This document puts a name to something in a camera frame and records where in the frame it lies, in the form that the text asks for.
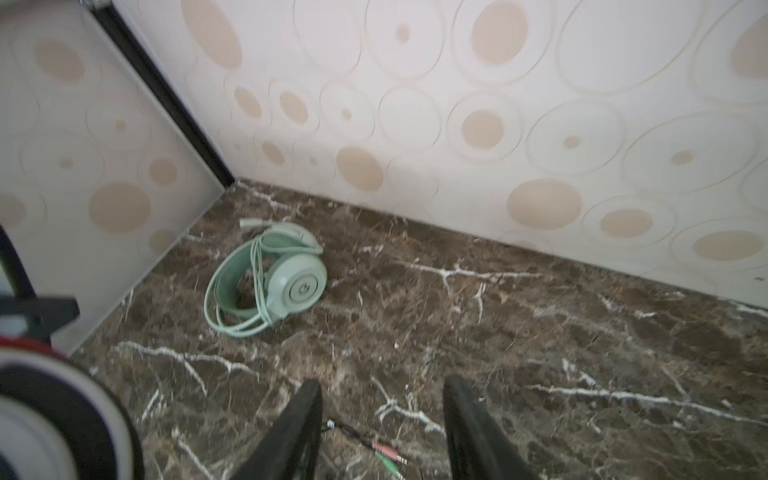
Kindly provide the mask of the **mint green wired headphones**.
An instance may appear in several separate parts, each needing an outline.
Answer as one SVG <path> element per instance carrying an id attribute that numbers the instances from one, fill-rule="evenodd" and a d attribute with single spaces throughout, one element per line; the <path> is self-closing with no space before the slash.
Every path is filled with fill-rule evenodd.
<path id="1" fill-rule="evenodd" d="M 208 326 L 233 338 L 255 336 L 313 307 L 328 282 L 323 246 L 291 222 L 242 218 L 255 237 L 232 251 L 214 271 L 203 297 Z"/>

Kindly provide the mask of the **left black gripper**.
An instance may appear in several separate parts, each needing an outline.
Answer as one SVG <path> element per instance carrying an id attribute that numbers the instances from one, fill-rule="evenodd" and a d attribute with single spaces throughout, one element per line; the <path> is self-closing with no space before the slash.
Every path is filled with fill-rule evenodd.
<path id="1" fill-rule="evenodd" d="M 80 316 L 74 297 L 39 296 L 10 237 L 1 228 L 1 335 L 50 342 Z"/>

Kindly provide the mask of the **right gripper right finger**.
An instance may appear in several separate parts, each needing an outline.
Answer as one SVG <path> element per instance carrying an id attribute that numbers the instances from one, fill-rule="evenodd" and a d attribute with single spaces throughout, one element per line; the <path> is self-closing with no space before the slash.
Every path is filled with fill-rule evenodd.
<path id="1" fill-rule="evenodd" d="M 459 375 L 445 379 L 443 412 L 453 479 L 537 478 Z"/>

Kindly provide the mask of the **white black red-cabled headphones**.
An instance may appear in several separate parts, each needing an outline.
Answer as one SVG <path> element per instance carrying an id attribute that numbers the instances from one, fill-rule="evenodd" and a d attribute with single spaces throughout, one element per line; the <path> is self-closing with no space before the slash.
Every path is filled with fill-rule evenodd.
<path id="1" fill-rule="evenodd" d="M 338 420 L 338 430 L 373 452 L 394 478 L 408 460 Z M 4 479 L 142 479 L 137 431 L 117 397 L 49 345 L 1 340 L 1 476 Z"/>

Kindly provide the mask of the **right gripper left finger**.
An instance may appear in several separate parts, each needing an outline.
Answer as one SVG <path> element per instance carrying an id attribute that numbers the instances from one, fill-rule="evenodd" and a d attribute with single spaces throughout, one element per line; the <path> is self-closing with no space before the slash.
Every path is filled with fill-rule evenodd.
<path id="1" fill-rule="evenodd" d="M 232 479 L 313 479 L 322 419 L 320 382 L 306 380 Z"/>

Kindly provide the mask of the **left black frame post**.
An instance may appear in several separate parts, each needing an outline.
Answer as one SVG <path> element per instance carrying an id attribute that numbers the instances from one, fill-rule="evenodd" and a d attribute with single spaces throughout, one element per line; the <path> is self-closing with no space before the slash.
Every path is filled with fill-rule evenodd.
<path id="1" fill-rule="evenodd" d="M 161 72 L 144 44 L 120 14 L 112 1 L 81 1 L 81 4 L 98 23 L 106 36 L 117 48 L 154 99 L 169 115 L 191 148 L 199 156 L 210 173 L 224 187 L 235 183 L 235 177 L 226 166 L 208 135 L 200 128 L 189 109 Z"/>

